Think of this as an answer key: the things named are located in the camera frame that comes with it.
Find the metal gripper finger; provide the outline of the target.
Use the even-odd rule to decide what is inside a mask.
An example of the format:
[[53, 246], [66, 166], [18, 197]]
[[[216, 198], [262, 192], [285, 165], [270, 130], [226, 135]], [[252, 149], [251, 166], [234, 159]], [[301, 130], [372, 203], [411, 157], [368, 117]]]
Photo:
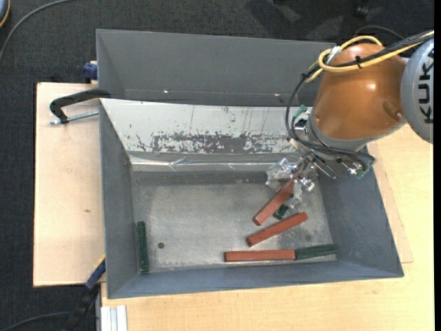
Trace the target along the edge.
[[281, 186], [290, 179], [297, 177], [300, 174], [300, 169], [297, 163], [290, 163], [286, 158], [283, 158], [269, 166], [265, 173], [267, 177], [266, 186]]
[[293, 183], [292, 195], [289, 198], [289, 207], [299, 207], [302, 200], [315, 188], [315, 183], [309, 177], [295, 179]]

